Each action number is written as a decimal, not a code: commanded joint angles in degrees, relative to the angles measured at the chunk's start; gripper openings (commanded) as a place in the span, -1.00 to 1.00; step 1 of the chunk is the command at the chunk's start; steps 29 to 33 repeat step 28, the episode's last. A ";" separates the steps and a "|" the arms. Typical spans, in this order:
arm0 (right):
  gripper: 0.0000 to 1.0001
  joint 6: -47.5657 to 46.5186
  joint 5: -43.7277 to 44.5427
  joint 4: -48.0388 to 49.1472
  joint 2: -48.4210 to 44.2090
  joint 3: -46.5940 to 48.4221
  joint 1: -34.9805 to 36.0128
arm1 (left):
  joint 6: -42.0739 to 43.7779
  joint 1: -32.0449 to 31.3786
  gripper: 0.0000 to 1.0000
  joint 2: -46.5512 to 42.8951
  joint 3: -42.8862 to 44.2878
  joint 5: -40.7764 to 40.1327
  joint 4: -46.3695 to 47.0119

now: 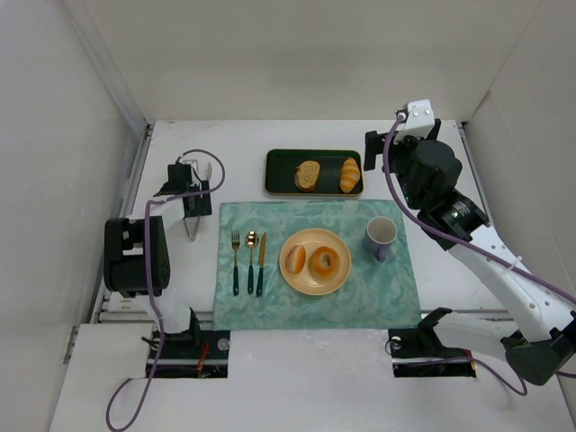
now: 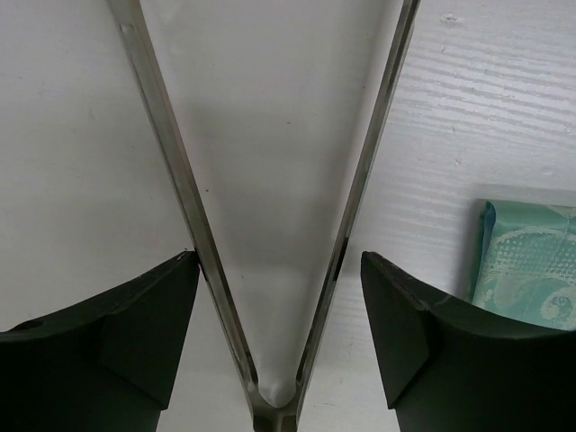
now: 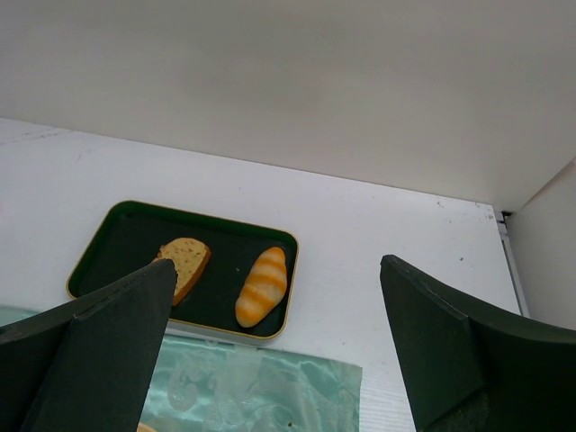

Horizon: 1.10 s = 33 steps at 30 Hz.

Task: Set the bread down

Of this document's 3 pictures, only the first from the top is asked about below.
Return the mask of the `round bread roll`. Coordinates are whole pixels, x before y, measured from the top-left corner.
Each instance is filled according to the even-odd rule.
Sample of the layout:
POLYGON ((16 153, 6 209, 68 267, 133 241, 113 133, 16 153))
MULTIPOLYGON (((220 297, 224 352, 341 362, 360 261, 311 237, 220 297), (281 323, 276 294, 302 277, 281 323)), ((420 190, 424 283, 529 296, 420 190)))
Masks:
POLYGON ((285 259, 285 267, 289 274, 299 274, 306 263, 306 249, 302 244, 297 244, 290 249, 285 259))

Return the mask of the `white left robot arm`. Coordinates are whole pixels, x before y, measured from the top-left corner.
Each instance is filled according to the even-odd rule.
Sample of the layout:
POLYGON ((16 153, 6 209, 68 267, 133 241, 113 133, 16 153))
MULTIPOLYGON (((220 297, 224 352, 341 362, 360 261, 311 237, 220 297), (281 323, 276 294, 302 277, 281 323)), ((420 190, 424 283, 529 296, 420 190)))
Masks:
POLYGON ((166 231, 182 222, 191 241, 197 238, 201 218, 212 214, 210 189, 212 165, 200 176, 195 159, 176 162, 167 167, 167 181, 156 198, 198 193, 178 201, 157 206, 150 212, 150 259, 152 292, 148 292, 144 248, 145 221, 143 219, 109 219, 104 224, 103 279, 108 291, 122 298, 134 300, 154 321, 163 320, 165 346, 191 344, 199 347, 201 330, 192 309, 177 299, 170 288, 170 259, 166 231))

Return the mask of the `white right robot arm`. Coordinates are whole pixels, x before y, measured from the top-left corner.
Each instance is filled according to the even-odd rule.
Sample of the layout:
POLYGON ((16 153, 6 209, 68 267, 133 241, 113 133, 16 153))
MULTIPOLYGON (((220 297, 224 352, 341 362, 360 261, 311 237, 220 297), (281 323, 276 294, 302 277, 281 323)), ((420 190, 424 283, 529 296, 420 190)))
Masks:
POLYGON ((391 354, 405 367, 467 363, 472 351, 506 362, 523 383, 546 384, 575 354, 575 299, 531 274, 500 239, 488 216, 455 185, 463 165, 438 140, 440 120, 421 132, 398 116, 383 134, 364 136, 364 170, 382 171, 400 210, 472 271, 505 307, 510 322, 474 319, 448 308, 414 328, 395 329, 391 354))

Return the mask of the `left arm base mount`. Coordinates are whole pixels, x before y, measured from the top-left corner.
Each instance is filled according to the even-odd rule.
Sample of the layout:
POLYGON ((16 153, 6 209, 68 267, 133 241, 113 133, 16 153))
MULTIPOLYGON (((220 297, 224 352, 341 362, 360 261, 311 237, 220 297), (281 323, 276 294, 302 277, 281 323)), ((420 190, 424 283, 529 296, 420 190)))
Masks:
POLYGON ((166 335, 155 378, 220 379, 229 373, 230 332, 200 329, 166 335))

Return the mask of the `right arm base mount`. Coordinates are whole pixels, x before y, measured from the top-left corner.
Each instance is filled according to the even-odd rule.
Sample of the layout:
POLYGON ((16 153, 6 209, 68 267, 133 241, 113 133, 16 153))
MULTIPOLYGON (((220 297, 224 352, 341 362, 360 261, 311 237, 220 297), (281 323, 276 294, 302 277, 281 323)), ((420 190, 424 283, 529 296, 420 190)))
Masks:
POLYGON ((392 357, 395 378, 475 378, 471 352, 441 344, 431 328, 391 328, 387 349, 392 357))

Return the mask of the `glazed bagel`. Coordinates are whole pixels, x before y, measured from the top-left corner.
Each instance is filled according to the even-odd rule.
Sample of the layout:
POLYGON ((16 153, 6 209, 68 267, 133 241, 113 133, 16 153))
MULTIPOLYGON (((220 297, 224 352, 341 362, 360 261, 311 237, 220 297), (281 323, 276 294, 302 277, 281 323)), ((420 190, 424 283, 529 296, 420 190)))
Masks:
POLYGON ((318 280, 333 279, 340 269, 340 256, 331 247, 318 247, 310 256, 310 274, 318 280))

